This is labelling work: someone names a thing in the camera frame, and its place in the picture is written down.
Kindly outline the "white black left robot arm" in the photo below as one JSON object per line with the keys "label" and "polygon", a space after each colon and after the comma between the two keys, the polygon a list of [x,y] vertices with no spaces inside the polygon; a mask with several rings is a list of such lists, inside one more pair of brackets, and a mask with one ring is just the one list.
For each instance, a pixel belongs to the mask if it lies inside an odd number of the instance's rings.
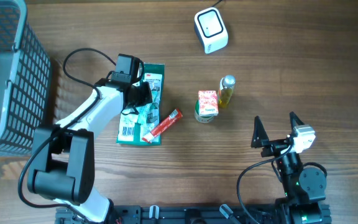
{"label": "white black left robot arm", "polygon": [[31,157],[18,183],[20,199],[28,206],[23,188],[63,207],[83,223],[119,223],[112,200],[94,187],[94,141],[123,110],[152,101],[143,73],[116,73],[102,78],[92,94],[71,115],[35,131]]}

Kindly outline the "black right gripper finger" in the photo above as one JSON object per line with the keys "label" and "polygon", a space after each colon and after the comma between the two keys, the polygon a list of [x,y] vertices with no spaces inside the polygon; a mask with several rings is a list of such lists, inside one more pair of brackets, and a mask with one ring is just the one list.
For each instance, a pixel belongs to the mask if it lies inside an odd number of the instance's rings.
{"label": "black right gripper finger", "polygon": [[251,147],[260,148],[269,145],[269,137],[264,129],[259,116],[254,118],[254,132],[252,135]]}
{"label": "black right gripper finger", "polygon": [[304,122],[295,114],[294,111],[290,112],[290,124],[291,127],[304,125]]}

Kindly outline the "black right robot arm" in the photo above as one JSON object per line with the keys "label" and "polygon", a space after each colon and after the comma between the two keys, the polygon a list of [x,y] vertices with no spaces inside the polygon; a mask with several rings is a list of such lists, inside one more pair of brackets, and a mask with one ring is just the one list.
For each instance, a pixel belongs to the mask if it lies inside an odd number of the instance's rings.
{"label": "black right robot arm", "polygon": [[261,148],[262,157],[272,157],[273,170],[283,185],[284,198],[275,201],[279,223],[331,223],[326,199],[327,170],[316,162],[303,163],[300,154],[309,149],[315,130],[290,113],[291,133],[284,139],[270,140],[259,116],[254,119],[251,146]]}

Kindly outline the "red snack stick packet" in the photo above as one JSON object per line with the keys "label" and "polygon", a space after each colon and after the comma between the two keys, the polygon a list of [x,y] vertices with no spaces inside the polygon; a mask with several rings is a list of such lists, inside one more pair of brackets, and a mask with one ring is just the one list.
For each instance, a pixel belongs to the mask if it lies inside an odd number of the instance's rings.
{"label": "red snack stick packet", "polygon": [[151,144],[152,141],[165,132],[170,126],[175,124],[183,115],[179,109],[173,110],[168,117],[166,117],[160,124],[153,128],[150,132],[142,137],[142,140]]}

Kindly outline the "red juice carton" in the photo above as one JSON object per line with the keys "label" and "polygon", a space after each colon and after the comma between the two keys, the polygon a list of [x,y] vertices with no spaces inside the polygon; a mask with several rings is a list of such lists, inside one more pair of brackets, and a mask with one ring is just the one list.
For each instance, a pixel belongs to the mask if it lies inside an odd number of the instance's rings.
{"label": "red juice carton", "polygon": [[200,116],[217,116],[218,96],[214,90],[203,90],[198,92],[198,104]]}

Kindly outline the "green white round can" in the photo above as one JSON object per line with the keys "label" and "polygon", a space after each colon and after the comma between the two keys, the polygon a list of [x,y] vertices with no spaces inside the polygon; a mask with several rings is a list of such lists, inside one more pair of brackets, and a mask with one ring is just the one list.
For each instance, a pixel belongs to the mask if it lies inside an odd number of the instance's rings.
{"label": "green white round can", "polygon": [[204,123],[204,124],[212,122],[212,120],[214,119],[214,116],[200,116],[199,108],[200,108],[199,101],[197,100],[196,104],[195,104],[195,113],[194,113],[195,119],[198,122]]}

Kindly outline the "yellow dish soap bottle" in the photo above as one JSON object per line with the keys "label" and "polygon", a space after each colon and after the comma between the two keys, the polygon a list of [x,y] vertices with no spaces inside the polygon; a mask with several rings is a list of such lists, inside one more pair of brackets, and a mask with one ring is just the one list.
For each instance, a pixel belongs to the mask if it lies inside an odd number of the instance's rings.
{"label": "yellow dish soap bottle", "polygon": [[233,75],[226,75],[219,83],[218,91],[218,106],[226,108],[230,102],[231,96],[234,93],[236,79]]}

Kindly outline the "green white 3M package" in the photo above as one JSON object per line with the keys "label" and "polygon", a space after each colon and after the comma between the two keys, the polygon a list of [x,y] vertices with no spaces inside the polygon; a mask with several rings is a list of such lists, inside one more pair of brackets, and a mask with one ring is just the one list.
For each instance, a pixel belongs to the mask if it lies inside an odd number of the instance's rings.
{"label": "green white 3M package", "polygon": [[[149,146],[142,138],[160,123],[160,103],[162,100],[165,79],[165,65],[156,63],[145,64],[145,74],[141,81],[134,84],[140,87],[144,82],[149,83],[152,102],[137,107],[139,114],[133,114],[133,109],[124,110],[119,121],[119,131],[116,142],[135,146]],[[160,145],[160,137],[152,140],[151,145]]]}

